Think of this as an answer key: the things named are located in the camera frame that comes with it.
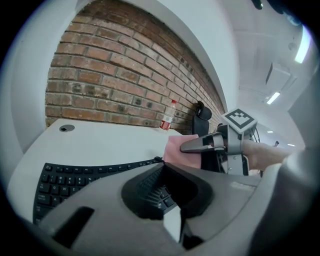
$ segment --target black slot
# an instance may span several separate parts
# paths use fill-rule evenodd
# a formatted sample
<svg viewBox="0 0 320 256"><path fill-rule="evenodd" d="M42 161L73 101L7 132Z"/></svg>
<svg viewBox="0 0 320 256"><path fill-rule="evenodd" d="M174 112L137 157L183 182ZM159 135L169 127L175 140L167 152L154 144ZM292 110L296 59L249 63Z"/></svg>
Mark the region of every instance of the black slot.
<svg viewBox="0 0 320 256"><path fill-rule="evenodd" d="M53 236L53 239L59 244L70 248L93 213L94 210L92 208L79 208Z"/></svg>

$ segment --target white wall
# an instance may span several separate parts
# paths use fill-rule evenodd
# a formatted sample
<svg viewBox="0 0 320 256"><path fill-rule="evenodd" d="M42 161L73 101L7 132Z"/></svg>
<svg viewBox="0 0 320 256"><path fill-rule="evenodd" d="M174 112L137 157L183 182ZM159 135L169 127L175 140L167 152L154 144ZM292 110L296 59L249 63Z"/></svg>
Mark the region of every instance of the white wall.
<svg viewBox="0 0 320 256"><path fill-rule="evenodd" d="M0 73L0 170L6 187L23 154L45 130L45 89L59 40L90 0L47 0L11 45ZM128 0L180 36L206 68L225 109L236 106L239 60L218 0Z"/></svg>
<svg viewBox="0 0 320 256"><path fill-rule="evenodd" d="M45 130L50 63L74 16L90 0L47 0L24 24L0 73L0 170L4 187L34 140Z"/></svg>
<svg viewBox="0 0 320 256"><path fill-rule="evenodd" d="M239 55L232 25L219 0L125 0L172 29L198 57L225 110L236 107Z"/></svg>

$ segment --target white desk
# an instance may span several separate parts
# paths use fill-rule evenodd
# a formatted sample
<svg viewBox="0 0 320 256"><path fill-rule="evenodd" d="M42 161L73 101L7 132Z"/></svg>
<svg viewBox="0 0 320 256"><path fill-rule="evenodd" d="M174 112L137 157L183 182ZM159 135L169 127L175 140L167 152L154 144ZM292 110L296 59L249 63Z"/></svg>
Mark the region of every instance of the white desk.
<svg viewBox="0 0 320 256"><path fill-rule="evenodd" d="M62 125L75 129L61 132ZM162 157L168 136L159 128L59 119L32 144L16 167L7 188L16 214L32 222L36 189L45 163L107 166Z"/></svg>

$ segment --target plastic water bottle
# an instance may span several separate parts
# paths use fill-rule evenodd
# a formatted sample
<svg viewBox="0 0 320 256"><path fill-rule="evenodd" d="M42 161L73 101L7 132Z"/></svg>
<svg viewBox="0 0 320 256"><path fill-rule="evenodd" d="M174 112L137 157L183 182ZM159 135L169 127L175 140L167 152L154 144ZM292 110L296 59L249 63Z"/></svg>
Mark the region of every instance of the plastic water bottle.
<svg viewBox="0 0 320 256"><path fill-rule="evenodd" d="M176 104L177 104L177 102L175 100L172 100L170 106L167 106L165 108L164 116L163 116L163 119L162 119L161 125L160 125L160 128L162 130L165 130L165 131L169 130L170 125L172 123L172 120L175 117Z"/></svg>

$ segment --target keyboard key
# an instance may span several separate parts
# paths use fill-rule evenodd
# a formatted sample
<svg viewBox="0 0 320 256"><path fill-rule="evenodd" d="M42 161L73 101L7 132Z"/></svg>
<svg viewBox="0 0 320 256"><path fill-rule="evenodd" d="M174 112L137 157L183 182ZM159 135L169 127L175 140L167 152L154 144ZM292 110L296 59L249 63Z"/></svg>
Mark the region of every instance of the keyboard key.
<svg viewBox="0 0 320 256"><path fill-rule="evenodd" d="M46 171L51 172L52 171L52 166L51 165L46 165L44 168Z"/></svg>
<svg viewBox="0 0 320 256"><path fill-rule="evenodd" d="M44 217L47 215L47 213L50 211L50 208L43 207L41 205L36 205L35 206L35 214L41 217Z"/></svg>
<svg viewBox="0 0 320 256"><path fill-rule="evenodd" d="M116 172L117 169L115 167L108 167L108 172L109 173L113 173L113 172Z"/></svg>
<svg viewBox="0 0 320 256"><path fill-rule="evenodd" d="M50 192L50 187L49 184L40 183L39 192L48 194Z"/></svg>
<svg viewBox="0 0 320 256"><path fill-rule="evenodd" d="M126 168L125 165L120 165L120 166L118 166L118 171L119 171L119 172L126 171L126 170L127 170L127 168Z"/></svg>
<svg viewBox="0 0 320 256"><path fill-rule="evenodd" d="M71 196L74 195L75 193L77 193L79 190L80 190L79 187L75 187L75 186L71 187L71 189L70 189Z"/></svg>
<svg viewBox="0 0 320 256"><path fill-rule="evenodd" d="M64 168L64 172L65 172L66 174L72 174L73 169L70 168L70 167L66 167L66 168Z"/></svg>
<svg viewBox="0 0 320 256"><path fill-rule="evenodd" d="M164 200L164 203L167 207L172 206L175 202L171 199L171 197Z"/></svg>
<svg viewBox="0 0 320 256"><path fill-rule="evenodd" d="M108 172L107 168L102 168L102 167L98 168L98 174L106 174L107 172Z"/></svg>
<svg viewBox="0 0 320 256"><path fill-rule="evenodd" d="M49 174L42 175L41 181L47 183L49 180Z"/></svg>
<svg viewBox="0 0 320 256"><path fill-rule="evenodd" d="M60 167L60 166L57 166L57 167L55 168L55 171L56 171L57 173L63 173L63 172L64 172L64 168L63 168L63 167Z"/></svg>
<svg viewBox="0 0 320 256"><path fill-rule="evenodd" d="M160 192L160 197L165 198L167 196L169 196L168 192L165 189L162 189Z"/></svg>
<svg viewBox="0 0 320 256"><path fill-rule="evenodd" d="M69 187L68 186L61 187L61 196L65 196L65 197L69 196Z"/></svg>
<svg viewBox="0 0 320 256"><path fill-rule="evenodd" d="M74 168L73 171L75 174L82 174L82 168L77 167L77 168Z"/></svg>
<svg viewBox="0 0 320 256"><path fill-rule="evenodd" d="M94 171L91 168L84 168L83 172L84 174L92 174Z"/></svg>
<svg viewBox="0 0 320 256"><path fill-rule="evenodd" d="M68 177L68 178L66 179L66 184L67 184L68 186L74 186L74 185L75 185L75 177Z"/></svg>
<svg viewBox="0 0 320 256"><path fill-rule="evenodd" d="M57 183L57 176L56 175L51 175L50 179L49 179L49 182L51 184L56 184Z"/></svg>
<svg viewBox="0 0 320 256"><path fill-rule="evenodd" d="M59 177L58 177L58 184L59 184L59 185L64 185L64 184L66 184L66 177L64 177L64 176L59 176Z"/></svg>
<svg viewBox="0 0 320 256"><path fill-rule="evenodd" d="M165 209L167 209L167 207L165 206L164 202L160 202L158 203L158 208L162 211L164 211Z"/></svg>
<svg viewBox="0 0 320 256"><path fill-rule="evenodd" d="M61 198L58 196L53 196L52 197L52 206L57 206L58 204L60 204L61 202Z"/></svg>
<svg viewBox="0 0 320 256"><path fill-rule="evenodd" d="M90 184L91 182L94 182L95 179L94 178L86 178L86 184Z"/></svg>
<svg viewBox="0 0 320 256"><path fill-rule="evenodd" d="M60 192L60 187L57 185L53 185L52 190L51 190L51 194L52 195L59 195L59 192Z"/></svg>
<svg viewBox="0 0 320 256"><path fill-rule="evenodd" d="M51 205L51 196L48 194L38 194L37 202L42 205L49 206Z"/></svg>
<svg viewBox="0 0 320 256"><path fill-rule="evenodd" d="M86 185L86 178L82 178L82 177L76 178L76 184L78 186L85 186Z"/></svg>

